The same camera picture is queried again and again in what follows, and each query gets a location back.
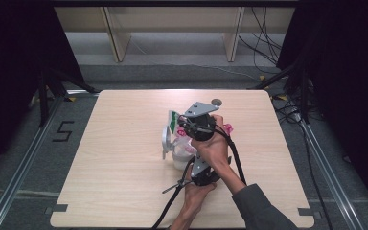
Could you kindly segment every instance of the sleeve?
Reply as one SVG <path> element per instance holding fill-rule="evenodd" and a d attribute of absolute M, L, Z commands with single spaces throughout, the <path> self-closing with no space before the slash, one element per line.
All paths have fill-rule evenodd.
<path fill-rule="evenodd" d="M 241 212 L 246 229 L 298 229 L 291 220 L 271 205 L 257 184 L 243 188 L 232 198 Z"/>

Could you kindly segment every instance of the wooden table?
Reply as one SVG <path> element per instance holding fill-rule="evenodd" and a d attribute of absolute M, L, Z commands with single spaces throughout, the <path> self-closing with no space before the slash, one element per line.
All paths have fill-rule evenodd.
<path fill-rule="evenodd" d="M 298 227 L 312 227 L 309 208 L 283 132 L 265 91 L 105 90 L 99 96 L 53 212 L 55 227 L 143 227 L 157 221 L 173 191 L 161 192 L 182 172 L 172 155 L 162 160 L 162 129 L 168 111 L 221 99 L 216 114 L 233 126 L 248 184 L 258 183 L 273 205 Z M 177 216 L 180 193 L 160 227 Z M 192 228 L 243 228 L 244 221 L 223 182 L 206 198 Z"/>

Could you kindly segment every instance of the floor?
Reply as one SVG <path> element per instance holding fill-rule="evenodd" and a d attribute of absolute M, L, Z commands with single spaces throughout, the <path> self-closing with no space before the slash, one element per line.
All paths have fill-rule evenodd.
<path fill-rule="evenodd" d="M 191 88 L 245 88 L 250 82 L 272 75 L 267 72 L 279 71 L 272 62 L 261 55 L 255 55 L 241 41 L 235 61 L 228 62 L 220 34 L 133 34 L 125 59 L 120 63 L 113 59 L 106 34 L 67 36 L 86 81 L 101 89 L 163 88 L 178 83 L 179 87 Z M 253 47 L 257 42 L 252 34 L 241 34 L 241 37 Z M 284 39 L 283 34 L 271 34 L 270 37 L 280 45 Z M 269 54 L 267 45 L 262 42 L 258 49 Z M 158 65 L 166 65 L 164 71 L 155 70 Z M 116 79 L 121 73 L 130 79 Z M 148 81 L 148 74 L 160 81 Z M 226 75 L 235 82 L 228 82 L 226 78 L 229 77 Z M 141 82 L 136 82 L 133 78 L 138 78 Z M 272 95 L 282 93 L 281 86 L 285 81 L 280 80 L 267 91 Z M 73 85 L 66 86 L 67 89 L 74 89 Z M 20 181 L 10 209 L 3 214 L 5 218 L 0 223 L 0 229 L 53 229 L 50 225 L 51 208 L 57 202 L 95 101 L 95 97 L 77 97 L 74 101 L 59 102 L 58 105 L 56 101 L 51 102 L 52 108 L 56 109 L 56 116 L 47 128 L 47 133 L 42 136 L 42 143 Z M 274 100 L 273 103 L 277 108 L 289 105 L 289 101 L 283 100 Z M 282 112 L 292 115 L 292 109 L 293 107 L 279 109 L 278 116 L 310 207 L 316 216 L 312 229 L 355 229 L 343 217 L 338 198 L 334 196 L 332 186 L 317 164 L 312 149 L 307 154 L 301 128 L 282 119 Z M 352 165 L 343 160 L 343 149 L 334 139 L 320 112 L 314 110 L 310 115 L 309 128 L 328 159 L 343 193 L 354 206 L 357 219 L 362 224 L 361 229 L 368 229 L 366 188 Z M 6 146 L 7 152 L 0 157 L 0 197 L 11 184 L 25 152 L 29 152 L 30 145 L 38 134 L 38 123 L 38 103 L 35 103 L 19 126 L 18 134 Z M 68 142 L 53 142 L 64 137 L 63 134 L 58 134 L 61 124 L 72 130 L 72 135 Z"/>

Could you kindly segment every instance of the metal frame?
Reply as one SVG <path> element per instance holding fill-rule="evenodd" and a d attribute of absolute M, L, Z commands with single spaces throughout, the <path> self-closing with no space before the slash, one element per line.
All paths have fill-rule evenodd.
<path fill-rule="evenodd" d="M 334 173 L 334 170 L 325 156 L 324 151 L 319 145 L 318 141 L 313 134 L 313 131 L 310 125 L 307 125 L 305 121 L 302 121 L 302 127 L 304 131 L 307 133 L 307 139 L 310 142 L 313 156 L 318 164 L 322 175 L 327 181 L 328 187 L 330 187 L 330 191 L 333 194 L 333 198 L 337 206 L 339 207 L 342 216 L 345 218 L 346 223 L 348 224 L 349 229 L 365 229 L 355 207 L 352 205 L 352 202 L 346 195 L 342 185 Z"/>
<path fill-rule="evenodd" d="M 11 182 L 5 189 L 5 192 L 0 197 L 0 226 L 9 209 L 11 208 L 13 200 L 16 197 L 16 193 L 19 190 L 20 186 L 22 185 L 29 168 L 33 164 L 35 156 L 37 155 L 38 150 L 40 149 L 41 144 L 43 143 L 44 138 L 46 137 L 47 131 L 50 128 L 52 121 L 56 115 L 56 112 L 63 100 L 64 100 L 63 97 L 55 98 L 54 103 L 51 106 L 50 115 L 47 119 L 47 122 L 44 124 L 44 126 L 38 129 L 32 143 L 29 145 L 29 148 L 25 153 L 25 156 L 23 157 L 22 161 L 17 167 L 17 170 L 14 173 L 13 177 L 11 178 Z"/>

